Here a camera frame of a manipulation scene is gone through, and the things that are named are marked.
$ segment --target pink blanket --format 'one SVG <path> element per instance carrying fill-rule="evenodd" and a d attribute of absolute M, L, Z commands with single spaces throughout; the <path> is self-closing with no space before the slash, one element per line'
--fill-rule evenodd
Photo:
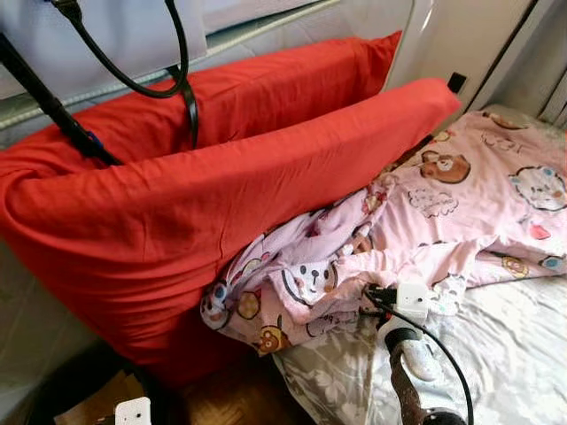
<path fill-rule="evenodd" d="M 456 313 L 466 288 L 566 273 L 566 206 L 564 147 L 469 113 L 366 189 L 259 236 L 201 315 L 266 354 L 356 322 L 368 282 L 422 282 L 435 313 Z"/>

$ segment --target power cord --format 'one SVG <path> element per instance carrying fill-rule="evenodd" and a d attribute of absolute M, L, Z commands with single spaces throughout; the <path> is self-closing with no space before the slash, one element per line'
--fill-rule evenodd
<path fill-rule="evenodd" d="M 177 34 L 177 40 L 179 41 L 179 50 L 181 56 L 181 72 L 178 77 L 174 79 L 175 85 L 171 89 L 165 91 L 157 91 L 148 89 L 132 79 L 130 79 L 126 74 L 124 74 L 118 67 L 103 53 L 103 51 L 98 47 L 97 43 L 92 39 L 89 31 L 82 24 L 82 10 L 77 2 L 77 0 L 51 0 L 51 3 L 67 18 L 71 25 L 77 30 L 77 33 L 81 36 L 82 40 L 87 44 L 92 53 L 97 57 L 97 59 L 105 66 L 105 68 L 114 75 L 123 84 L 128 86 L 130 89 L 148 96 L 158 99 L 164 99 L 167 97 L 172 97 L 179 93 L 183 86 L 187 83 L 187 73 L 189 72 L 189 53 L 187 51 L 187 40 L 185 38 L 185 32 L 183 31 L 183 24 L 179 18 L 179 13 L 175 8 L 174 0 L 165 0 L 169 14 L 174 22 L 175 32 Z"/>
<path fill-rule="evenodd" d="M 473 409 L 472 409 L 472 397 L 470 396 L 470 390 L 469 390 L 469 385 L 467 384 L 467 380 L 464 377 L 464 374 L 462 373 L 461 368 L 459 367 L 459 365 L 457 364 L 456 360 L 454 359 L 453 355 L 449 352 L 449 350 L 446 348 L 445 345 L 443 345 L 443 343 L 441 343 L 441 341 L 439 341 L 439 339 L 434 336 L 429 330 L 427 330 L 425 327 L 415 323 L 414 321 L 412 321 L 411 319 L 409 319 L 408 317 L 406 317 L 404 314 L 402 313 L 398 313 L 396 312 L 393 308 L 391 308 L 390 306 L 382 303 L 381 301 L 378 301 L 377 299 L 375 299 L 374 297 L 372 297 L 371 293 L 369 293 L 368 288 L 364 289 L 364 293 L 367 296 L 367 298 L 370 300 L 370 302 L 377 308 L 381 308 L 383 309 L 385 312 L 388 312 L 389 314 L 396 316 L 400 319 L 402 319 L 403 321 L 406 321 L 407 323 L 409 323 L 411 326 L 413 326 L 414 328 L 418 328 L 419 330 L 421 330 L 422 332 L 424 332 L 425 335 L 427 335 L 429 338 L 431 338 L 435 344 L 437 344 L 439 346 L 439 348 L 441 349 L 441 351 L 443 351 L 445 353 L 445 355 L 447 356 L 447 358 L 449 359 L 449 361 L 451 362 L 451 365 L 454 368 L 454 371 L 457 373 L 457 375 L 459 376 L 459 380 L 461 381 L 461 385 L 462 388 L 464 390 L 464 397 L 466 399 L 467 402 L 467 422 L 468 425 L 474 425 L 475 423 L 475 419 L 474 419 L 474 413 L 473 413 Z"/>

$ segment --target black pole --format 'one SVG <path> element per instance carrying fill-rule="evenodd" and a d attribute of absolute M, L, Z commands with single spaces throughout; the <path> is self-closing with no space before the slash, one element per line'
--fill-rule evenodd
<path fill-rule="evenodd" d="M 53 96 L 2 33 L 0 33 L 0 63 L 4 64 L 24 89 L 34 97 L 42 111 L 49 115 L 63 134 L 71 139 L 71 143 L 80 153 L 85 157 L 99 158 L 108 166 L 121 164 L 65 110 L 61 102 Z"/>

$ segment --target red pillowcase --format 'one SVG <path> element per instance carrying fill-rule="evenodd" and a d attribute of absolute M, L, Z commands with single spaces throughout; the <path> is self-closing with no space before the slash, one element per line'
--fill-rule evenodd
<path fill-rule="evenodd" d="M 201 289 L 260 232 L 362 187 L 458 107 L 442 81 L 360 102 L 384 84 L 398 40 L 194 74 L 206 149 L 188 151 L 181 97 L 132 94 L 78 114 L 125 166 L 96 169 L 54 127 L 33 135 L 0 154 L 0 231 L 51 292 L 164 382 L 222 367 L 240 346 L 190 311 Z"/>

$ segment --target wooden floor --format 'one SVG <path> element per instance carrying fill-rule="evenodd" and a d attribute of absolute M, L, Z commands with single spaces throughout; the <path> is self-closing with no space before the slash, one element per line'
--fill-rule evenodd
<path fill-rule="evenodd" d="M 183 392 L 190 425 L 315 425 L 272 359 L 246 358 Z"/>

